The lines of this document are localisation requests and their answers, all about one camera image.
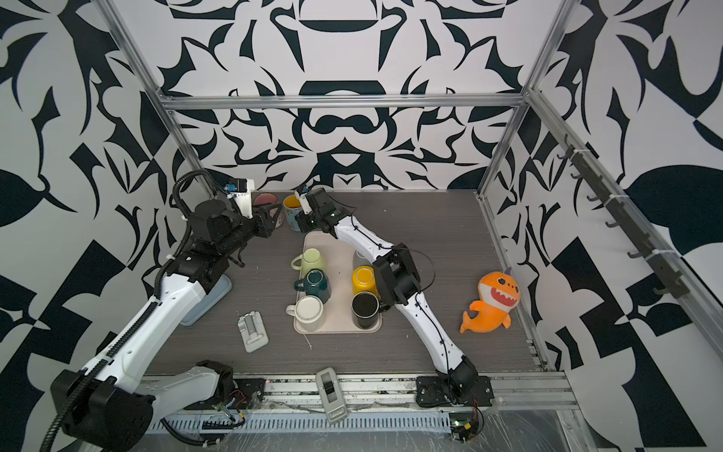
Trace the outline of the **pink patterned mug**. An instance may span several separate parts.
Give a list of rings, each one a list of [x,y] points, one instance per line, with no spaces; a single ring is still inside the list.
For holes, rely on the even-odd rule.
[[[279,203],[279,199],[273,193],[260,193],[253,200],[254,206],[262,206],[265,203]],[[282,215],[280,215],[280,218],[278,218],[278,220],[275,220],[275,221],[276,221],[276,229],[278,229],[282,226],[282,223],[284,222],[284,217]]]

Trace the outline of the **blue butterfly mug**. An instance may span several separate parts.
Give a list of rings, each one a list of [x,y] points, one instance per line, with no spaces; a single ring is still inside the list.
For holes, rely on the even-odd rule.
[[[295,195],[287,196],[282,202],[284,206],[284,214],[286,222],[294,232],[300,232],[299,221],[297,215],[303,212],[299,199]]]

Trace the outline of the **light green mug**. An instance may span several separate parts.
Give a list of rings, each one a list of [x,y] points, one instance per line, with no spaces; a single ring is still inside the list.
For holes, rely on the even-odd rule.
[[[305,277],[312,270],[324,271],[327,264],[320,250],[310,248],[293,259],[290,266],[291,269],[297,271],[301,277]]]

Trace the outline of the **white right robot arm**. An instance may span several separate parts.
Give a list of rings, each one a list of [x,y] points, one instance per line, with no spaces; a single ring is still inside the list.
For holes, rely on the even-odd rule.
[[[442,381],[442,393],[453,405],[473,396],[478,372],[432,312],[424,294],[412,250],[393,244],[363,226],[353,208],[336,201],[325,188],[295,189],[302,212],[297,222],[304,233],[319,230],[359,252],[372,264],[381,304],[397,308],[425,345]]]

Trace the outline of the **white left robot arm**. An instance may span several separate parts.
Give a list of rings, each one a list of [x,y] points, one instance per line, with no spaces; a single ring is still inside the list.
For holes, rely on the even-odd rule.
[[[154,280],[154,291],[120,335],[77,372],[64,371],[51,385],[56,417],[41,442],[49,451],[64,433],[107,451],[127,451],[156,422],[192,405],[227,410],[235,390],[233,369],[201,361],[192,369],[144,389],[141,381],[171,334],[191,314],[205,314],[231,289],[225,272],[241,266],[254,237],[273,235],[278,205],[256,206],[252,179],[222,186],[205,169],[190,171],[172,197],[186,222],[177,250]]]

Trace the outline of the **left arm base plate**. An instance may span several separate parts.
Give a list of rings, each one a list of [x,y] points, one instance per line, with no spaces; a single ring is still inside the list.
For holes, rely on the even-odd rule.
[[[209,399],[188,405],[186,410],[211,410],[221,405],[230,411],[247,410],[264,399],[266,384],[267,380],[263,378],[233,379],[233,382],[223,380]]]

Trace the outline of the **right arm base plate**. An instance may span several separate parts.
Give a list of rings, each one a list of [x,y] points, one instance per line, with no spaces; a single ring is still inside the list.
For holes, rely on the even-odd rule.
[[[415,379],[415,403],[421,408],[438,407],[482,407],[493,406],[495,395],[491,380],[487,376],[478,376],[472,389],[465,397],[452,399],[447,386],[438,376],[420,376]]]

